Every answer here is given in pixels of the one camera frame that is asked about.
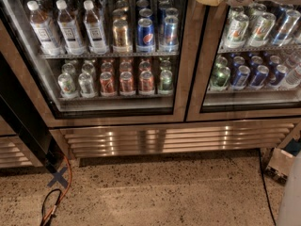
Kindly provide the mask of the glass fridge door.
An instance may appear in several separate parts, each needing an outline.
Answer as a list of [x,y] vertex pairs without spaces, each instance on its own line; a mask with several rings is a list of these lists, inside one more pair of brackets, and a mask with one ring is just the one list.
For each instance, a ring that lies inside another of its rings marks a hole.
[[[273,13],[277,19],[288,9],[300,12],[301,0],[253,0],[247,6],[233,7],[227,1],[218,6],[202,5],[205,9],[204,25],[200,38],[198,66],[193,86],[188,118],[191,121],[262,120],[298,117],[301,115],[300,88],[300,19],[292,39],[282,46],[272,45],[271,32],[261,47],[250,47],[247,40],[252,25],[264,12]],[[235,49],[224,46],[231,20],[239,14],[249,18],[245,43]],[[268,88],[269,75],[276,65],[285,65],[288,73],[279,88]],[[250,76],[242,89],[231,86],[236,70],[246,65]],[[253,70],[265,65],[269,74],[259,89],[249,82]],[[216,68],[228,67],[230,80],[224,90],[212,90],[211,76]]]
[[[40,42],[30,24],[29,1],[36,1],[52,17],[61,38],[63,51],[58,56],[43,53]],[[77,18],[86,51],[82,55],[67,52],[57,17],[58,0],[1,0],[4,25],[13,34],[13,39],[25,57],[28,69],[38,84],[30,97],[45,122],[54,128],[94,125],[120,125],[131,123],[180,122],[185,117],[192,73],[196,62],[198,39],[204,21],[204,13],[195,0],[91,0],[103,21],[108,45],[105,54],[91,51],[84,24],[86,0],[64,0],[68,10]],[[176,16],[179,47],[173,52],[160,50],[166,16]],[[142,52],[137,46],[137,24],[142,18],[151,19],[154,25],[155,45],[152,52]],[[123,19],[128,22],[133,51],[117,53],[113,50],[113,22]],[[172,72],[173,91],[160,94],[160,73]],[[139,75],[151,71],[154,93],[139,93]],[[102,96],[100,75],[114,75],[117,94]],[[135,94],[124,96],[119,91],[119,77],[123,72],[134,76]],[[64,98],[58,85],[62,73],[71,75],[78,96]],[[81,95],[78,76],[89,73],[94,81],[96,96]]]

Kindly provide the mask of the green can right door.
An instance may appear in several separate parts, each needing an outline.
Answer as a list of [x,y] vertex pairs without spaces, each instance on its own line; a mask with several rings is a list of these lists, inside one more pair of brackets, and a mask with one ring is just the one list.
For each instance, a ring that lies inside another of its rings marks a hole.
[[229,80],[230,69],[228,67],[216,68],[210,80],[211,89],[224,90],[228,86]]

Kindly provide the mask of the steel fridge bottom grille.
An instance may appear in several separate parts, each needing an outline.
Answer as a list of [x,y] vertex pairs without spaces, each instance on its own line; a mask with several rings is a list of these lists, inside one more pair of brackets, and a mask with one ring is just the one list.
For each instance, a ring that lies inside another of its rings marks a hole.
[[289,121],[229,121],[60,131],[76,158],[274,148],[293,131]]

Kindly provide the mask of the white 7up can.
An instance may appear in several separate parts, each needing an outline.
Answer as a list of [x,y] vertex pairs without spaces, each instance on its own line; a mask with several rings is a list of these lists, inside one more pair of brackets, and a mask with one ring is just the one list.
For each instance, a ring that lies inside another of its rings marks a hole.
[[246,41],[245,34],[248,25],[249,18],[245,14],[233,17],[224,40],[224,46],[230,49],[241,47]]
[[247,45],[250,47],[264,46],[275,23],[276,16],[273,13],[264,12],[260,15],[252,25]]

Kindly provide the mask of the silver blue Pepsi can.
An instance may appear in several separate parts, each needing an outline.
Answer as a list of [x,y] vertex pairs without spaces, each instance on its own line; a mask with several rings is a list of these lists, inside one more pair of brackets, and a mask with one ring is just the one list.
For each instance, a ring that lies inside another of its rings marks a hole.
[[176,16],[166,16],[164,19],[164,30],[160,41],[160,50],[163,52],[173,52],[179,47],[178,24]]

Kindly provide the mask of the silver blue can right shelf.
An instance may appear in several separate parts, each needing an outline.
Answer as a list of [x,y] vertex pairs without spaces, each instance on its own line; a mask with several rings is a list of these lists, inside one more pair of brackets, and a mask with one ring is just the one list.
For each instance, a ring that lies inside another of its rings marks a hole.
[[277,19],[271,32],[271,44],[275,46],[286,45],[292,39],[301,13],[295,9],[288,9]]

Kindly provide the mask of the green silver can lower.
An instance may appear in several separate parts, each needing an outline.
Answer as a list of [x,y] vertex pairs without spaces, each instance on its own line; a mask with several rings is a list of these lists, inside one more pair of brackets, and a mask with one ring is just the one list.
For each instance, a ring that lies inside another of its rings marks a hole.
[[160,94],[170,94],[173,91],[171,71],[169,70],[161,71],[158,91]]

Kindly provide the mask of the gold soda can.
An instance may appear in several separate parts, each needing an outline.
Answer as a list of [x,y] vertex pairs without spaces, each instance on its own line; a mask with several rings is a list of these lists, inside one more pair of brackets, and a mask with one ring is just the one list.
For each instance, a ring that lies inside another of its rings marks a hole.
[[113,22],[113,50],[117,53],[133,51],[129,25],[126,20],[117,19]]

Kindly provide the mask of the red soda can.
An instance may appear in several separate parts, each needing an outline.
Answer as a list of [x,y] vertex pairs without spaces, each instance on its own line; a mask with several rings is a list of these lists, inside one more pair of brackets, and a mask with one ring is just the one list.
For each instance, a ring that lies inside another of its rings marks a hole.
[[115,96],[117,94],[114,75],[110,72],[104,72],[100,75],[101,95]]
[[150,95],[154,93],[154,79],[151,71],[144,71],[139,75],[139,93]]
[[120,74],[119,91],[120,94],[124,96],[135,94],[134,76],[130,72],[123,72]]

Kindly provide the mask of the clear tea bottle right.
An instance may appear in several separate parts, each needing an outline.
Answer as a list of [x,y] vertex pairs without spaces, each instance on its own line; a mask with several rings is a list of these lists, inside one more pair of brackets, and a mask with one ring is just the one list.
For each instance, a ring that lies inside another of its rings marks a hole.
[[91,0],[84,2],[84,24],[89,39],[91,51],[95,54],[105,54],[108,51],[103,21]]

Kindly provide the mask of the clear tea bottle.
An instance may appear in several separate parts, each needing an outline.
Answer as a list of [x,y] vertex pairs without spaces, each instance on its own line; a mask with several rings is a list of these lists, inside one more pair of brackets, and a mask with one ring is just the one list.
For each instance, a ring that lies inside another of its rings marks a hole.
[[57,22],[67,52],[72,55],[82,55],[86,51],[86,46],[76,16],[70,13],[64,0],[58,0],[56,6],[58,8]]
[[105,54],[108,51],[103,21],[91,0],[84,2],[84,24],[89,39],[91,51],[95,54]]
[[30,24],[40,42],[44,54],[58,56],[63,51],[61,38],[52,17],[36,1],[29,1]]

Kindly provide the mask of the clear tea bottle middle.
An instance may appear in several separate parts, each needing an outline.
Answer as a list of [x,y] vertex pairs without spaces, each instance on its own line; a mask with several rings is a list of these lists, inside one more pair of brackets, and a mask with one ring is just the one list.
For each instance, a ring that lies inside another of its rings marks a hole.
[[64,0],[58,0],[56,6],[58,8],[57,22],[67,52],[72,55],[82,55],[86,51],[86,46],[76,16],[70,13]]

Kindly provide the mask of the clear tea bottle left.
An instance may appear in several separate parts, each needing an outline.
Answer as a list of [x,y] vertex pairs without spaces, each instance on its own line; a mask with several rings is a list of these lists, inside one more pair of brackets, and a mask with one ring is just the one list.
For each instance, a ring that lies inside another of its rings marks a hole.
[[29,1],[30,24],[40,42],[44,54],[58,56],[63,51],[61,38],[52,17],[36,1]]

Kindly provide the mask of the white green can lower left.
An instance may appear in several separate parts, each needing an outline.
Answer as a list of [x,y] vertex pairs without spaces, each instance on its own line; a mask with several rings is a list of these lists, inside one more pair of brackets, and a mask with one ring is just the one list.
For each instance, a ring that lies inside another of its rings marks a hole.
[[64,98],[73,99],[78,96],[78,91],[70,74],[62,73],[58,77],[58,85]]

